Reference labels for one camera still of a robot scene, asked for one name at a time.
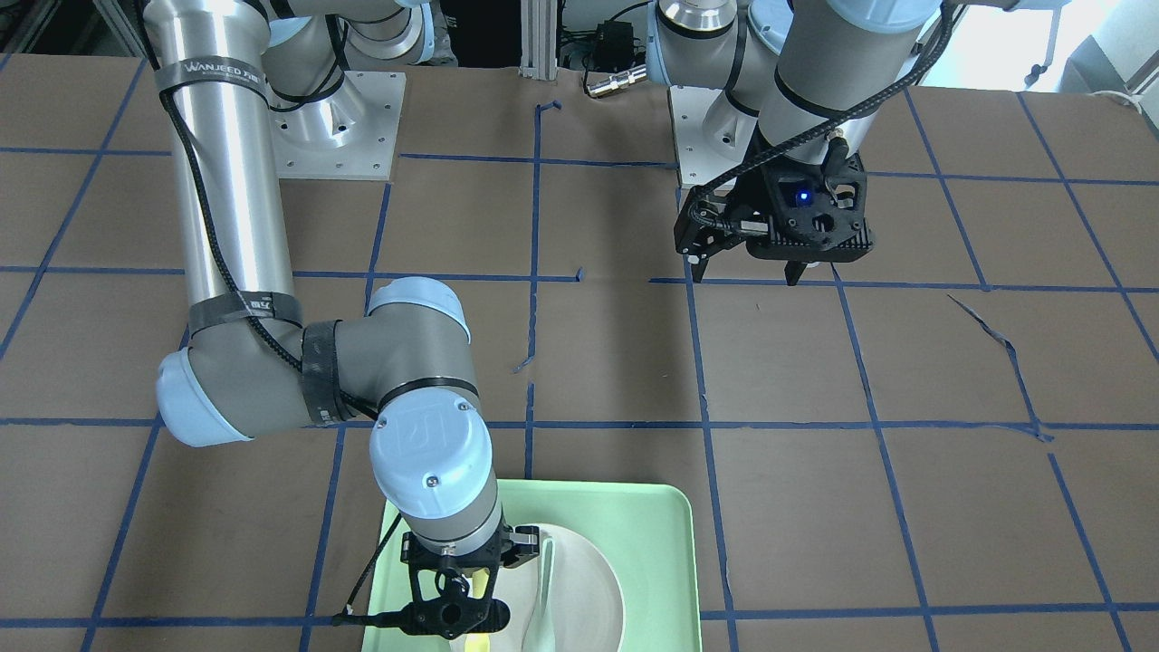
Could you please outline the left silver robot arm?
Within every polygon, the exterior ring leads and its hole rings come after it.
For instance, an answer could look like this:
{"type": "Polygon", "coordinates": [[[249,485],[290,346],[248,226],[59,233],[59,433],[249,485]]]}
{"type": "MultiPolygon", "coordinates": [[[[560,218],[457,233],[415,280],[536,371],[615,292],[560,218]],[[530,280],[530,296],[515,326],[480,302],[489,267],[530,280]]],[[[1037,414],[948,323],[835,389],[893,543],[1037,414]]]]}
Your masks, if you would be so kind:
{"type": "Polygon", "coordinates": [[[782,261],[854,263],[875,246],[860,146],[887,100],[914,86],[952,41],[949,1],[653,1],[648,75],[712,88],[735,164],[693,182],[675,251],[704,280],[736,246],[782,261]]]}

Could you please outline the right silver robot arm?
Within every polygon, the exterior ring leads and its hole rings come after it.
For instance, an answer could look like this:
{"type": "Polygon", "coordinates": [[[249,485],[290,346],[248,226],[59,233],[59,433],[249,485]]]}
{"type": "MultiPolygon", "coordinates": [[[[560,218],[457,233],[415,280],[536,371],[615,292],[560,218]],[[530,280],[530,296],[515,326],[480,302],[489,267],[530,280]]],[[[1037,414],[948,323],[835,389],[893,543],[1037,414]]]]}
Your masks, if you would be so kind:
{"type": "Polygon", "coordinates": [[[166,356],[158,412],[191,448],[309,425],[372,420],[374,479],[411,532],[415,570],[438,605],[472,606],[484,570],[539,554],[506,523],[462,306],[446,284],[404,277],[353,321],[302,320],[274,164],[263,56],[272,20],[314,15],[284,1],[138,1],[158,102],[174,133],[190,309],[185,347],[166,356]]]}

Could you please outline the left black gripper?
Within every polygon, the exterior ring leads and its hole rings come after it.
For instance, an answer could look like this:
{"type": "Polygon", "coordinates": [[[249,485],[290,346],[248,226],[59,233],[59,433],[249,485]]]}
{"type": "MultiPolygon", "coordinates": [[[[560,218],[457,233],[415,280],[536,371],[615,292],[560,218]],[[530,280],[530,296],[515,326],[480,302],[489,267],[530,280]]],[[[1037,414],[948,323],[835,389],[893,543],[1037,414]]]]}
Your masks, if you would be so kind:
{"type": "MultiPolygon", "coordinates": [[[[726,249],[745,246],[750,256],[766,259],[770,235],[770,186],[760,177],[741,177],[724,197],[704,186],[687,191],[675,220],[675,251],[686,256],[691,283],[701,283],[710,256],[726,249]]],[[[811,266],[803,261],[787,261],[786,285],[799,285],[811,266]]]]}

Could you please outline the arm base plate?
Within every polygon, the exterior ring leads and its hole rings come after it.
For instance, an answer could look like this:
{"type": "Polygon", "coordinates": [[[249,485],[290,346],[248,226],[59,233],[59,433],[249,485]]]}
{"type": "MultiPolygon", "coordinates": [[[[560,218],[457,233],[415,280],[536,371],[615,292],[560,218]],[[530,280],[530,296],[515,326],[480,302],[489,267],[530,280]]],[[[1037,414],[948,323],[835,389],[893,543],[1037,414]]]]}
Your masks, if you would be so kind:
{"type": "Polygon", "coordinates": [[[407,76],[348,72],[327,98],[270,109],[274,170],[280,180],[388,182],[407,76]]]}
{"type": "Polygon", "coordinates": [[[669,90],[680,186],[690,190],[741,164],[757,125],[726,91],[675,86],[669,90]]]}

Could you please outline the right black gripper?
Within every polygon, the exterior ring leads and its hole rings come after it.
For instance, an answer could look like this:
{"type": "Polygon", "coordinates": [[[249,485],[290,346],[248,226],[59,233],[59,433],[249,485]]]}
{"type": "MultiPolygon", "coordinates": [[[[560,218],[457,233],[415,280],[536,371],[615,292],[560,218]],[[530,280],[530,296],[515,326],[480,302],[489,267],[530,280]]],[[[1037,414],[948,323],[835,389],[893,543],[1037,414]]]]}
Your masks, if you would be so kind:
{"type": "Polygon", "coordinates": [[[541,552],[542,537],[537,525],[510,527],[508,523],[500,523],[479,549],[460,552],[455,545],[435,545],[431,550],[417,535],[407,532],[402,537],[400,561],[408,566],[410,598],[414,602],[424,601],[420,579],[423,571],[433,572],[435,586],[438,594],[443,595],[455,579],[461,577],[468,580],[482,569],[487,571],[482,598],[493,599],[500,569],[516,569],[527,561],[534,561],[541,552]]]}

